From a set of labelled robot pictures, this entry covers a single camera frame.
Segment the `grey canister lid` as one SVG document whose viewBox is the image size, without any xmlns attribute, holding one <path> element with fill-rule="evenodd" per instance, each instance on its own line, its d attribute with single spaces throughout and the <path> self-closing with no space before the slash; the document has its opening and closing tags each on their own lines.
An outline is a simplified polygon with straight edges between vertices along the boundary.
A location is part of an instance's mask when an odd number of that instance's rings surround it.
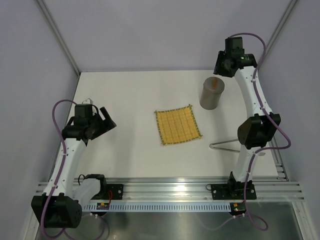
<svg viewBox="0 0 320 240">
<path fill-rule="evenodd" d="M 209 77 L 203 83 L 203 89 L 211 94 L 221 94 L 225 90 L 225 83 L 218 77 Z"/>
</svg>

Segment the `grey metal lunch canister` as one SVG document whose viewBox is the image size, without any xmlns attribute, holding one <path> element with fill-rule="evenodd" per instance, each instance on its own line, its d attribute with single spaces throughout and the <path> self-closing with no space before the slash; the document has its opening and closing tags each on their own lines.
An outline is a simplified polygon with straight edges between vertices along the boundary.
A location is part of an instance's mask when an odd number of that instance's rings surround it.
<svg viewBox="0 0 320 240">
<path fill-rule="evenodd" d="M 205 110 L 214 110 L 220 101 L 223 89 L 203 87 L 199 104 Z"/>
</svg>

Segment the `bamboo woven tray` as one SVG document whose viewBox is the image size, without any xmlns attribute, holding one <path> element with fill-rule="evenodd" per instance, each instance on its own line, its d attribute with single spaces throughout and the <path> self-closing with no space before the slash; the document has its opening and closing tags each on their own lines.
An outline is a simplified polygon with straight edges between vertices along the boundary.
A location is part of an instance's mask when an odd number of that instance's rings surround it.
<svg viewBox="0 0 320 240">
<path fill-rule="evenodd" d="M 156 110 L 155 120 L 163 146 L 183 144 L 202 138 L 191 104 L 170 110 Z"/>
</svg>

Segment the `stainless steel tongs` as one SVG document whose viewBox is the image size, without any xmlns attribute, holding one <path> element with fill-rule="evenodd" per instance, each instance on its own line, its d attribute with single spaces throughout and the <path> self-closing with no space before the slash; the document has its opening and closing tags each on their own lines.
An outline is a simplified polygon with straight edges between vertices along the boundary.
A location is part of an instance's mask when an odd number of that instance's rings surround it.
<svg viewBox="0 0 320 240">
<path fill-rule="evenodd" d="M 237 139 L 218 141 L 209 144 L 209 148 L 212 150 L 220 150 L 232 153 L 240 153 L 240 146 L 241 145 Z"/>
</svg>

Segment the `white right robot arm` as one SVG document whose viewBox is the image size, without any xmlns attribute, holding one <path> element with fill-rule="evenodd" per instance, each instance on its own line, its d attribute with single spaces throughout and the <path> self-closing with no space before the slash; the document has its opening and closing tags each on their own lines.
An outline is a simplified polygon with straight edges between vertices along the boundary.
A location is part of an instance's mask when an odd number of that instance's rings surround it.
<svg viewBox="0 0 320 240">
<path fill-rule="evenodd" d="M 238 127 L 240 151 L 237 163 L 225 184 L 211 184 L 213 200 L 255 200 L 252 181 L 259 151 L 266 147 L 281 123 L 264 96 L 258 79 L 258 64 L 253 54 L 246 53 L 243 39 L 230 36 L 225 49 L 218 53 L 214 74 L 234 78 L 238 83 L 246 108 L 247 119 Z"/>
</svg>

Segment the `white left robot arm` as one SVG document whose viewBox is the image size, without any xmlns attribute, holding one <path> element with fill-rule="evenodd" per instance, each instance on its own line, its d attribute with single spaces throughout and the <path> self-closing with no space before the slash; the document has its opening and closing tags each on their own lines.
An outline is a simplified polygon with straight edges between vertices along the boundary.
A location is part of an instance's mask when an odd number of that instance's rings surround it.
<svg viewBox="0 0 320 240">
<path fill-rule="evenodd" d="M 102 174 L 88 174 L 80 186 L 73 190 L 78 164 L 89 141 L 116 127 L 105 107 L 94 104 L 76 104 L 74 115 L 63 130 L 59 130 L 59 152 L 51 178 L 41 195 L 32 198 L 31 208 L 45 228 L 76 228 L 82 210 L 94 197 L 111 196 L 106 178 Z"/>
</svg>

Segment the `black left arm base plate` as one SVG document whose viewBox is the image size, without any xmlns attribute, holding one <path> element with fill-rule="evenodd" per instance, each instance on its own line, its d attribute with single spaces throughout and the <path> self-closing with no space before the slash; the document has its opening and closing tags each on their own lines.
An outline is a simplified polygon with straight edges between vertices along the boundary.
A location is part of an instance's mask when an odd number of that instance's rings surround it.
<svg viewBox="0 0 320 240">
<path fill-rule="evenodd" d="M 100 191 L 91 200 L 122 200 L 124 193 L 123 184 L 106 184 L 100 187 Z"/>
</svg>

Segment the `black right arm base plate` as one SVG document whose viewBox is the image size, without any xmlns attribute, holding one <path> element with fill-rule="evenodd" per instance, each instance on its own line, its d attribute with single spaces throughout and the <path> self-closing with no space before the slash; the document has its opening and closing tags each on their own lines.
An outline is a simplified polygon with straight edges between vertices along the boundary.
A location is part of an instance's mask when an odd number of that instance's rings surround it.
<svg viewBox="0 0 320 240">
<path fill-rule="evenodd" d="M 205 188 L 211 192 L 213 200 L 256 200 L 257 194 L 255 186 L 249 182 L 244 190 L 244 187 L 230 190 L 226 183 L 224 184 L 207 184 Z"/>
</svg>

